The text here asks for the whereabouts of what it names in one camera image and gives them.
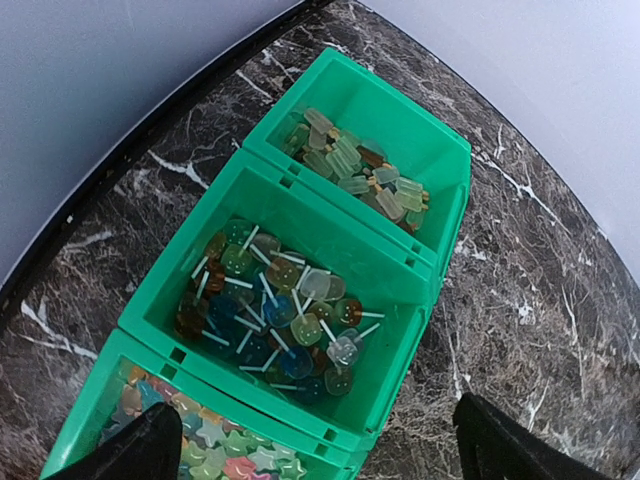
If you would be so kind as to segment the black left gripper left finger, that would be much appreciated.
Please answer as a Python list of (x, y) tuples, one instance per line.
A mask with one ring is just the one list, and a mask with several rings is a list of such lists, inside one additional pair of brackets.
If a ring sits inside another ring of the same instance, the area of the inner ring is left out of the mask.
[(157, 403), (82, 459), (52, 479), (176, 479), (181, 459), (182, 421)]

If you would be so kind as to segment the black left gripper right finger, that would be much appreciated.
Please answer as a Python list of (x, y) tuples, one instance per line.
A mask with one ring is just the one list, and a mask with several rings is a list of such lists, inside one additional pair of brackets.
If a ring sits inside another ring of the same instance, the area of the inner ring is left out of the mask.
[(603, 479), (552, 448), (480, 395), (465, 393), (453, 424), (465, 479)]

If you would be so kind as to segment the green bin with star candies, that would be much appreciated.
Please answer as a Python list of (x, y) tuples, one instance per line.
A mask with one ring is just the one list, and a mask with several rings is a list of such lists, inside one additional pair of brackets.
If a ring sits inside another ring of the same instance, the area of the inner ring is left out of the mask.
[(317, 440), (220, 392), (173, 366), (126, 333), (111, 333), (72, 407), (40, 477), (47, 478), (95, 449), (100, 433), (116, 407), (130, 371), (138, 366), (159, 376), (177, 390), (209, 409), (264, 434), (299, 452), (308, 479), (355, 479), (368, 453), (348, 452)]

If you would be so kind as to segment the green bin with lollipops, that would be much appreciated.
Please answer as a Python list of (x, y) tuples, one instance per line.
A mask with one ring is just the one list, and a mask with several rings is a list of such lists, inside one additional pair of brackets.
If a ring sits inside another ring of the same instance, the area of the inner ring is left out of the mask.
[(430, 266), (240, 151), (119, 323), (235, 400), (358, 451), (383, 428), (432, 299)]

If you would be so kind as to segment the green bin with popsicle candies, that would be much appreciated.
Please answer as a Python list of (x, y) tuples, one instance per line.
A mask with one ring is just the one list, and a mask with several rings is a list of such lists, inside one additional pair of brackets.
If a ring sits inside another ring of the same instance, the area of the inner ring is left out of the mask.
[(339, 128), (373, 140), (399, 172), (430, 194), (423, 226), (409, 235), (375, 210), (303, 167), (302, 183), (444, 275), (468, 204), (471, 146), (457, 132), (347, 56), (325, 49), (256, 124), (243, 145), (282, 171), (295, 160), (282, 151), (295, 114), (314, 107)]

